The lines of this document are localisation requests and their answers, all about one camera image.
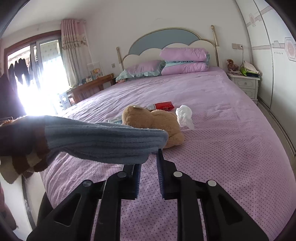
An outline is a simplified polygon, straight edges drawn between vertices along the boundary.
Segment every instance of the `headboard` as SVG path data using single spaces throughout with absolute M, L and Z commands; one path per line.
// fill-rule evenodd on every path
M 162 58 L 159 56 L 164 47 L 202 47 L 210 54 L 210 66 L 222 67 L 219 60 L 219 44 L 215 27 L 211 26 L 214 40 L 200 38 L 196 33 L 184 28 L 164 28 L 145 34 L 130 47 L 128 54 L 121 58 L 119 47 L 116 48 L 122 70 L 131 65 Z

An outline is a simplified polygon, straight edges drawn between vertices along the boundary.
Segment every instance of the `brown stuffed toy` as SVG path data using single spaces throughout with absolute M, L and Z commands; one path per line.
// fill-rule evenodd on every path
M 181 145 L 184 135 L 180 130 L 175 113 L 164 110 L 149 110 L 140 106 L 128 106 L 122 113 L 122 123 L 135 128 L 161 129 L 168 133 L 168 141 L 165 148 Z

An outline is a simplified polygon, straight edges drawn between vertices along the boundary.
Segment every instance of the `curtain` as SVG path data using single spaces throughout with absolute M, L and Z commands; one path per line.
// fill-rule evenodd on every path
M 71 87 L 78 86 L 90 75 L 87 64 L 91 57 L 86 42 L 83 21 L 64 19 L 61 25 L 65 69 Z

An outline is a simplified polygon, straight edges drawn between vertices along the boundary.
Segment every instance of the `purple polka dot sheet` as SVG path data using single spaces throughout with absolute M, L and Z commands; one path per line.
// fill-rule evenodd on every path
M 185 143 L 165 149 L 164 158 L 194 180 L 216 180 L 274 240 L 296 208 L 295 178 L 264 115 L 222 69 L 116 84 L 67 109 L 63 117 L 107 121 L 130 104 L 166 101 L 176 108 L 189 106 L 195 129 L 182 128 Z M 121 169 L 60 153 L 41 177 L 56 207 L 83 180 L 99 182 Z M 138 199 L 122 201 L 120 236 L 124 241 L 177 240 L 176 201 L 161 197 L 155 155 L 142 165 Z

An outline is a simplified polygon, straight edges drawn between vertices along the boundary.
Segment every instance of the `pink pillowcase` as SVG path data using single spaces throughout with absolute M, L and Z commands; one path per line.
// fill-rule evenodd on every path
M 159 70 L 159 65 L 161 64 L 162 60 L 151 60 L 139 64 L 135 64 L 131 67 L 126 68 L 126 71 L 129 74 L 139 74 L 143 72 L 155 72 Z
M 199 61 L 206 62 L 208 51 L 204 48 L 164 48 L 160 57 L 167 62 L 172 61 Z
M 161 72 L 161 75 L 205 72 L 208 71 L 208 69 L 209 65 L 205 62 L 177 64 L 173 66 L 164 67 Z

